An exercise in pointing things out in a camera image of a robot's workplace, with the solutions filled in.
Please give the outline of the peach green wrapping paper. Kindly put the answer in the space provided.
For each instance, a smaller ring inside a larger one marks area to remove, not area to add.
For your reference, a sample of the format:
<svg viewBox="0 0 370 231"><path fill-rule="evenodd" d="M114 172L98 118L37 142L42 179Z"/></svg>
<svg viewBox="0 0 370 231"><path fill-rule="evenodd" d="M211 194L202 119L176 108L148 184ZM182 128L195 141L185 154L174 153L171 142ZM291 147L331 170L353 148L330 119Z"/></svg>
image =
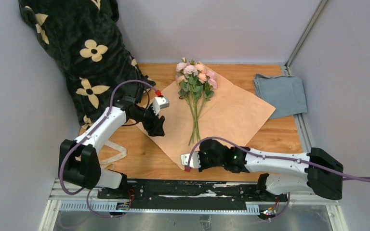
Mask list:
<svg viewBox="0 0 370 231"><path fill-rule="evenodd" d="M143 73L156 82L170 101L170 106L161 111L166 118L165 136L149 137L142 127L138 127L138 143L129 149L129 155L153 170L182 169L180 156L192 149L188 142L192 115L186 101L179 98L179 85L174 80L175 67L175 64L140 64ZM206 67L216 74L219 87L199 117L201 137L217 136L238 145L248 144L275 110L254 94L253 77L261 71L279 74L280 68L259 64L208 64Z"/></svg>

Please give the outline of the pink fake flower bunch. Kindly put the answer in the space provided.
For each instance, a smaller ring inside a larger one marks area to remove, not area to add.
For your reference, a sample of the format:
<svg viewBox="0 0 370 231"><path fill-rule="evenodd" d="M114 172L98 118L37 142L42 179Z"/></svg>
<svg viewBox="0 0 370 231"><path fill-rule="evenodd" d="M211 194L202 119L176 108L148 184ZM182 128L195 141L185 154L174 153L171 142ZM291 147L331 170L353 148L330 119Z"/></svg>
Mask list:
<svg viewBox="0 0 370 231"><path fill-rule="evenodd" d="M180 90L179 98L185 100L192 115L192 132L188 145L201 140L199 117L218 89L216 73L206 68L201 62L187 60L185 57L176 66L175 80Z"/></svg>

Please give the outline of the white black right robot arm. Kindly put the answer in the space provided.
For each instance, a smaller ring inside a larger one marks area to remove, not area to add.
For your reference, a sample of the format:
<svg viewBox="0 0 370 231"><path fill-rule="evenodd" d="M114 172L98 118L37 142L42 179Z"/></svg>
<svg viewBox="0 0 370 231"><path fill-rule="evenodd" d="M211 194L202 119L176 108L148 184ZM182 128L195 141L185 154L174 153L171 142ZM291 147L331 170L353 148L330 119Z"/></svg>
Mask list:
<svg viewBox="0 0 370 231"><path fill-rule="evenodd" d="M232 173L260 172L256 194L262 201L291 192L314 193L330 200L343 197L344 167L320 148L311 148L308 153L283 154L227 147L216 140L205 140L183 164L199 171L223 167Z"/></svg>

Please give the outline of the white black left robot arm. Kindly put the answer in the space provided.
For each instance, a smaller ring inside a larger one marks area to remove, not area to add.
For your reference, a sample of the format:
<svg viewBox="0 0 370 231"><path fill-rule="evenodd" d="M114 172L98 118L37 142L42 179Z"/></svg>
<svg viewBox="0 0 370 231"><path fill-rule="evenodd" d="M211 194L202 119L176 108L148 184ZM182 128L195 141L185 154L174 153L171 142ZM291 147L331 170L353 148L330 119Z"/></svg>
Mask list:
<svg viewBox="0 0 370 231"><path fill-rule="evenodd" d="M138 106L137 96L123 96L114 104L116 91L132 81L124 81L112 91L110 103L96 122L74 140L64 140L59 153L59 180L62 190L68 195L76 195L84 189L108 189L117 199L128 194L127 176L123 173L101 168L99 152L111 135L129 119L141 122L151 137L165 135L164 116L160 110L169 107L169 100L161 91L145 81L139 81L139 89L149 86L156 94L152 103L143 108Z"/></svg>

